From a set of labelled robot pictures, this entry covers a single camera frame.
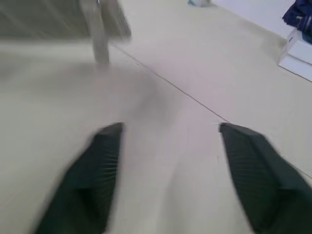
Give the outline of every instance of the white wall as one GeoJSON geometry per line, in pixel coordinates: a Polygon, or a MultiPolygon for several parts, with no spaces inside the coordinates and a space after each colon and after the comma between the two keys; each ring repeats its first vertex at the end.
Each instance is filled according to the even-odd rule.
{"type": "Polygon", "coordinates": [[[282,20],[295,0],[214,0],[241,17],[250,20],[286,38],[292,30],[282,20]]]}

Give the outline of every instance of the floor seam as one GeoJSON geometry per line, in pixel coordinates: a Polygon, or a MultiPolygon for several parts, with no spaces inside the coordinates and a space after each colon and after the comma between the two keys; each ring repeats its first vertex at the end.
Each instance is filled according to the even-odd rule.
{"type": "Polygon", "coordinates": [[[182,92],[183,94],[185,94],[186,96],[190,97],[191,99],[193,99],[194,101],[196,101],[198,104],[200,104],[201,106],[203,106],[205,109],[209,110],[211,113],[213,113],[214,115],[218,116],[219,118],[221,118],[223,121],[230,123],[229,121],[227,121],[225,118],[223,118],[221,115],[217,114],[215,111],[213,111],[212,109],[210,109],[209,107],[205,106],[203,103],[199,102],[198,100],[196,100],[194,97],[192,97],[191,95],[189,95],[188,93],[184,92],[182,89],[180,89],[179,87],[177,87],[176,85],[174,85],[173,83],[171,83],[170,81],[168,81],[166,78],[162,77],[161,75],[159,75],[157,72],[155,72],[154,70],[150,69],[149,67],[147,67],[144,63],[142,63],[141,61],[139,61],[138,59],[136,59],[135,57],[133,57],[132,55],[130,55],[129,53],[127,53],[126,51],[124,51],[123,49],[121,49],[120,47],[116,46],[116,45],[112,45],[115,49],[119,50],[120,52],[122,52],[123,54],[125,54],[127,57],[131,58],[133,61],[136,62],[137,65],[139,65],[140,67],[143,67],[144,69],[148,70],[150,73],[154,74],[155,76],[157,76],[158,78],[161,78],[162,80],[166,81],[168,84],[170,84],[171,86],[175,87],[176,89],[178,89],[180,92],[182,92]]]}

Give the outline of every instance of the floor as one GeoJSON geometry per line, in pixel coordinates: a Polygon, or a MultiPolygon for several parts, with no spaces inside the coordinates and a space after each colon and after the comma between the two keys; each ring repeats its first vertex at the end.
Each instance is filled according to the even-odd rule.
{"type": "Polygon", "coordinates": [[[276,65],[283,39],[219,7],[123,6],[133,40],[109,67],[85,41],[0,43],[1,230],[29,230],[92,133],[123,121],[111,233],[252,233],[217,124],[264,133],[311,182],[312,84],[276,65]]]}

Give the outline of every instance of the white box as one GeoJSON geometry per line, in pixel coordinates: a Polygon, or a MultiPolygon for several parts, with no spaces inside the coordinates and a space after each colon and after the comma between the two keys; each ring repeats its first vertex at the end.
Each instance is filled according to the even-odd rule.
{"type": "Polygon", "coordinates": [[[312,45],[303,40],[300,31],[294,29],[289,34],[278,65],[312,81],[312,45]]]}

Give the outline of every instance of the blue fabric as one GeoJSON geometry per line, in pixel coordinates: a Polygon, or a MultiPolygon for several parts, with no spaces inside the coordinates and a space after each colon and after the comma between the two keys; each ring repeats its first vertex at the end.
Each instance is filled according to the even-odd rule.
{"type": "Polygon", "coordinates": [[[304,41],[306,41],[309,44],[312,44],[312,36],[311,35],[307,35],[305,33],[302,34],[302,39],[304,41]]]}
{"type": "Polygon", "coordinates": [[[312,0],[296,0],[285,13],[286,24],[296,27],[299,31],[312,34],[312,0]]]}

